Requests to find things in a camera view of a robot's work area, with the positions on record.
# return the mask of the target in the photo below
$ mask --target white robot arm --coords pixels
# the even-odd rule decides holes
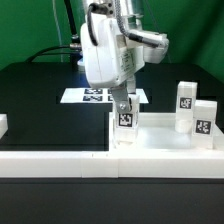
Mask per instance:
[[[160,63],[169,40],[166,34],[141,29],[141,15],[130,12],[133,0],[93,0],[85,4],[87,22],[81,28],[81,43],[87,80],[94,89],[110,88],[118,113],[128,113],[128,93],[135,89],[135,72],[145,62]]]

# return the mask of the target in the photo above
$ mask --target white block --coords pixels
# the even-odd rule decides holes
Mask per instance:
[[[221,157],[218,159],[195,154],[192,157],[180,155],[176,158],[122,159],[119,161],[119,177],[223,178],[224,160]]]
[[[213,149],[217,102],[197,100],[195,103],[192,147]]]
[[[138,95],[129,95],[131,99],[132,110],[127,114],[119,114],[115,108],[114,118],[114,142],[115,145],[120,142],[134,143],[138,135],[138,117],[139,117],[139,101]]]
[[[200,119],[215,120],[217,113],[217,102],[197,100],[195,103],[194,117]]]
[[[176,125],[179,133],[191,133],[197,83],[180,82],[177,90]]]
[[[1,178],[81,178],[81,153],[0,152]]]
[[[104,152],[86,153],[82,158],[83,178],[117,178],[118,159]]]
[[[0,114],[0,139],[8,130],[7,116],[6,114]]]
[[[196,82],[181,81],[178,85],[177,95],[196,98],[197,86],[198,86],[198,84]]]

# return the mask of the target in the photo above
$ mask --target black table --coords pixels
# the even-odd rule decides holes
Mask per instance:
[[[175,112],[179,81],[198,82],[198,99],[218,101],[224,130],[224,84],[195,65],[146,65],[137,73],[149,104],[141,112]],[[9,131],[0,150],[108,150],[108,104],[60,104],[66,88],[88,87],[85,75],[62,63],[16,63],[0,73],[0,113]]]
[[[137,73],[149,104],[175,112],[179,81],[197,81],[198,99],[218,101],[224,130],[224,84],[195,65],[146,65]],[[16,63],[0,72],[0,113],[9,131],[0,150],[108,150],[111,105],[60,104],[65,88],[88,87],[76,67]],[[224,180],[0,179],[0,223],[223,223]]]

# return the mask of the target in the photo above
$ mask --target green background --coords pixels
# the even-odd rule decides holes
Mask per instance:
[[[79,22],[78,1],[71,2]],[[168,34],[171,62],[197,64],[224,82],[224,1],[149,0],[149,4],[160,31]],[[62,41],[69,44],[64,1],[56,0],[56,5]],[[146,5],[144,11],[144,28],[156,31]],[[0,69],[22,62],[43,48],[59,45],[51,0],[1,0],[0,27]],[[60,61],[60,57],[36,61]]]

